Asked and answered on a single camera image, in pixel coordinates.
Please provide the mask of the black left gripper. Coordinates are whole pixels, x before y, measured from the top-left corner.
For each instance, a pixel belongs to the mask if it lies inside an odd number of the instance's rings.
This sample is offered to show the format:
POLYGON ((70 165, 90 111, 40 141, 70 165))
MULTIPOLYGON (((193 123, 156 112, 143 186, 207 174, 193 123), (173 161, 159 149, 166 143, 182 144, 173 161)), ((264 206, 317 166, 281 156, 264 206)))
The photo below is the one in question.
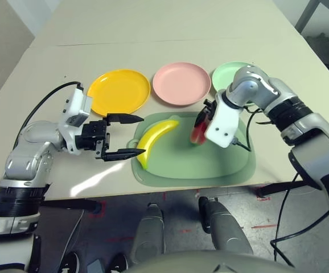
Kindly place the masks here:
POLYGON ((83 124, 80 135, 75 136, 75 145, 78 150, 95 152, 96 159, 105 162, 126 160, 141 155, 146 150, 140 148, 123 148, 116 152, 106 152, 109 148, 110 134, 106 132, 108 124, 118 122, 120 124, 133 124, 144 121, 137 115, 125 113, 107 114, 106 119, 90 121, 83 124))

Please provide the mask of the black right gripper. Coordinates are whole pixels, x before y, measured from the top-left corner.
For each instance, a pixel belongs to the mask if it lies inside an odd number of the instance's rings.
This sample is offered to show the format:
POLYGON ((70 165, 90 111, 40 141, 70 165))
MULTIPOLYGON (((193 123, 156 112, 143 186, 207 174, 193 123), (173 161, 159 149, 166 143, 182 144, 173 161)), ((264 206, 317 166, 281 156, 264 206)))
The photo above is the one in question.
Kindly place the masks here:
POLYGON ((209 121, 213 120, 213 116, 215 115, 217 102, 216 100, 210 101, 205 99, 203 102, 205 105, 203 111, 201 111, 196 117, 195 127, 200 128, 202 130, 206 130, 209 124, 209 121))

